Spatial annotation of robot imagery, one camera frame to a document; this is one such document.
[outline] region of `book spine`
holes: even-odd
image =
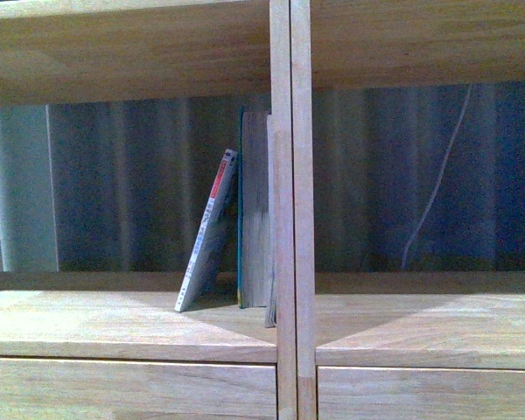
[[[214,211],[214,203],[218,198],[218,191],[221,188],[222,180],[225,178],[226,169],[229,167],[230,160],[234,157],[235,153],[232,150],[226,150],[224,157],[220,162],[220,167],[218,168],[218,173],[212,185],[212,190],[210,191],[210,197],[206,203],[204,209],[204,214],[202,215],[202,222],[200,223],[199,232],[196,236],[196,241],[194,242],[194,248],[192,249],[191,258],[186,267],[185,278],[183,279],[183,284],[181,285],[181,290],[177,297],[177,303],[175,304],[175,311],[181,312],[183,308],[183,303],[185,301],[186,291],[189,288],[189,283],[191,282],[191,277],[193,276],[194,267],[196,266],[197,259],[199,257],[200,249],[202,247],[202,242],[204,241],[204,235],[207,230],[208,222]]]
[[[277,326],[277,296],[276,296],[276,278],[275,278],[275,260],[276,248],[274,244],[274,237],[276,232],[275,212],[274,212],[274,130],[272,127],[272,115],[268,115],[266,119],[267,125],[267,144],[269,155],[269,258],[268,258],[268,276],[270,277],[270,293],[269,301],[266,305],[264,326],[271,328]]]
[[[243,308],[243,116],[239,111],[239,148],[237,154],[237,303]]]

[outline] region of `bookshelf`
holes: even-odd
[[[275,331],[176,274],[0,274],[0,410],[525,418],[525,273],[316,275],[312,205],[314,90],[519,80],[525,1],[1,2],[0,106],[270,89],[280,228]]]
[[[312,169],[312,92],[525,81],[525,2],[292,10],[299,418],[525,418],[525,273],[315,273]]]
[[[296,418],[290,67],[285,0],[0,2],[0,106],[270,91],[281,226],[275,330],[226,293],[174,312],[178,273],[0,273],[0,413]]]

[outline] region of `white book spine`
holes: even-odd
[[[200,223],[199,232],[194,243],[194,248],[192,249],[191,258],[186,267],[185,277],[183,278],[183,283],[181,285],[181,290],[177,297],[177,302],[175,304],[175,311],[181,312],[185,309],[184,303],[187,296],[187,291],[190,292],[189,286],[191,285],[191,279],[193,278],[194,268],[196,266],[197,260],[199,258],[200,251],[202,249],[202,244],[205,238],[205,233],[207,231],[208,223],[211,219],[212,214],[220,214],[223,206],[225,205],[225,195],[228,192],[228,184],[232,177],[234,168],[230,165],[232,159],[235,159],[237,153],[233,150],[226,150],[224,157],[220,162],[220,167],[218,173],[212,185],[212,190],[210,192],[210,197],[206,203],[204,209],[204,214],[202,216],[202,222]],[[198,289],[199,285],[194,285],[194,289]]]

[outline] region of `leaning book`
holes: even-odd
[[[223,250],[235,227],[231,207],[236,200],[237,152],[226,150],[206,203],[199,232],[186,267],[175,311],[186,311],[203,291],[214,285]]]

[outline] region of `red label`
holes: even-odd
[[[218,190],[220,189],[221,179],[224,176],[224,171],[226,170],[226,165],[228,161],[224,160],[220,164],[220,169],[218,170],[218,175],[216,175],[216,180],[213,182],[212,192],[210,192],[210,198],[215,199],[218,195]]]

